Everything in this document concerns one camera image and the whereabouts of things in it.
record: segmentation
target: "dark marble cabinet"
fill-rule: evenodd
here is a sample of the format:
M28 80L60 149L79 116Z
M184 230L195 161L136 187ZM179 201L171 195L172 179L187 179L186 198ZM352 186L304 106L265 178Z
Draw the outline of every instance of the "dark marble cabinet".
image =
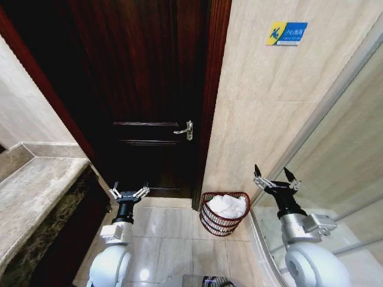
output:
M88 166L7 265L0 286L71 286L108 202Z

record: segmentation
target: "wastebasket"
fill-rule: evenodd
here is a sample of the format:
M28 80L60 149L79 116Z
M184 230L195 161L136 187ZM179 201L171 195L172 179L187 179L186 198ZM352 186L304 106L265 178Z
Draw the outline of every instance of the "wastebasket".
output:
M210 201L214 196L224 196L225 194L235 197L236 199L240 196L245 197L246 211L239 218L224 218L214 213L207 202ZM204 193L202 194L202 208L199 214L199 219L207 231L216 236L227 236L234 232L238 224L247 215L250 210L250 199L247 193Z

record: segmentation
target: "glass shower door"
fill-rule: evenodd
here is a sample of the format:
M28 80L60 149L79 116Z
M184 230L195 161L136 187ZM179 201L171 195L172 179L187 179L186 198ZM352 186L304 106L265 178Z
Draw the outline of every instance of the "glass shower door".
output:
M348 269L352 285L383 286L383 47L380 46L287 168L302 180L296 201L338 224L319 245ZM280 174L277 181L285 181ZM262 194L253 206L273 260L288 286L278 208Z

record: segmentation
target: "sticker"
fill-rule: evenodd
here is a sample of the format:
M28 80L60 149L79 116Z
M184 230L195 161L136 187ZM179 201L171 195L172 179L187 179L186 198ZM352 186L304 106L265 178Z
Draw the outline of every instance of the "sticker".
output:
M297 46L306 27L307 22L274 22L266 45Z

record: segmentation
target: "vanity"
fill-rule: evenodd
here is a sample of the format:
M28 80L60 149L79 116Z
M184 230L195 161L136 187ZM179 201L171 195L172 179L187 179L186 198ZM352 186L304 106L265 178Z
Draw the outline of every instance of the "vanity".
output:
M78 146L0 154L0 286L71 286L109 198Z

